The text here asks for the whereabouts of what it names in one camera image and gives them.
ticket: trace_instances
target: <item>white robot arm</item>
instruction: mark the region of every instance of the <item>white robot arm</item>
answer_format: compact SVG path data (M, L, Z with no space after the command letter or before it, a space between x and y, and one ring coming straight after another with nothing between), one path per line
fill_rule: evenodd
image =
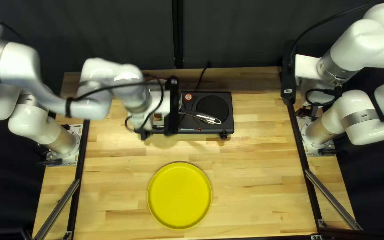
M100 58L90 58L84 63L77 95L120 84L137 85L98 91L67 104L42 83L35 49L0 39L0 120L9 117L11 132L46 146L55 156L75 155L79 142L76 133L67 131L48 117L49 111L101 120L108 114L115 97L121 99L129 111L132 126L142 131L152 129L150 113L156 111L165 116L170 112L170 91L163 90L162 84L152 91L136 66ZM168 97L159 104L162 91Z
M363 19L352 24L322 58L296 55L295 60L303 105L333 99L320 91L309 92L310 89L334 89L364 67L384 68L384 3L372 7ZM384 85L376 89L375 97L384 115ZM384 140L384 122L363 91L343 93L322 117L304 128L302 136L309 147L323 148L343 132L355 145Z

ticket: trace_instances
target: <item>black backdrop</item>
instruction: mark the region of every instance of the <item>black backdrop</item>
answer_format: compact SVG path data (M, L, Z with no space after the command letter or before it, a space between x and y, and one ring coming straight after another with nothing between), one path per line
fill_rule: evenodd
M184 68L273 66L282 46L315 22L376 0L188 0L184 4ZM59 92L64 72L80 71L89 57L133 63L142 69L174 68L171 0L0 0L0 19L14 27L40 53L44 82ZM335 19L310 32L299 53L322 55L365 10ZM4 32L4 38L16 41ZM383 75L361 74L368 76ZM382 150L339 146L351 151L341 158L346 187L355 215L365 229L379 229L375 205L384 202L384 173L372 174ZM32 229L43 169L34 143L11 134L0 121L0 229ZM372 159L370 165L362 166ZM357 187L366 182L367 191ZM377 182L375 192L372 185ZM363 199L373 202L362 205Z

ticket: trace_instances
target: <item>electric hot plate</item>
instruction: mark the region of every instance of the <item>electric hot plate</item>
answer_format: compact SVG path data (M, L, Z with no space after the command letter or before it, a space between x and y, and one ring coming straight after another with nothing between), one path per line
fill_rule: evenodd
M234 131L232 95L230 92L184 92L182 110L192 110L216 117L220 124L211 124L187 114L177 114L177 134L218 134L223 140ZM154 126L152 133L164 133Z

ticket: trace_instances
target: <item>metal frame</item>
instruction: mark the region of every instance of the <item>metal frame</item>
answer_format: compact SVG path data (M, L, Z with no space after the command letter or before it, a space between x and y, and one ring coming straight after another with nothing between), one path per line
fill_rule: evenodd
M172 0L174 66L183 68L184 0Z
M297 151L299 153L300 162L305 178L306 187L308 189L309 199L314 213L315 224L319 235L312 235L313 239L350 239L350 240L384 240L384 233L364 231L355 219L344 209L344 207L334 198L324 184L309 169L305 150L302 145L300 128L294 116L294 103L296 102L296 80L294 77L294 58L289 62L290 51L293 41L287 41L284 44L283 62L281 77L281 98L287 106L288 115L291 121L291 127L296 141ZM324 222L319 208L315 188L318 188L325 199L331 204L334 210L340 215L343 221L352 229L331 228Z
M61 199L58 201L56 207L53 209L51 214L45 220L44 224L38 230L34 238L31 238L29 233L25 231L22 231L20 233L24 240L43 240L47 235L47 233L50 231L53 224L56 222L61 211L63 210L63 208L69 201L69 199L71 198L72 200L70 204L67 230L66 230L65 236L63 237L63 240L73 239L75 223L76 223L76 215L78 212L78 201L79 201L79 194L81 189L82 172L84 169L85 150L87 148L89 127L90 127L90 121L84 120L83 126L82 126L82 138L81 138L81 143L79 147L78 163L77 163L76 172L75 172L75 180L73 180L72 184L66 190L66 192L61 197Z

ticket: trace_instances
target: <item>silver pan handle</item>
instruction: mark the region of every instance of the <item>silver pan handle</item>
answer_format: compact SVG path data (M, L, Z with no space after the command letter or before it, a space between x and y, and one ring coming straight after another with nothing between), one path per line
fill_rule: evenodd
M202 113L202 112L195 112L190 110L181 110L179 114L186 114L195 118L198 118L200 120L203 120L206 123L209 124L221 124L221 121L217 119L216 117L210 116L208 114Z

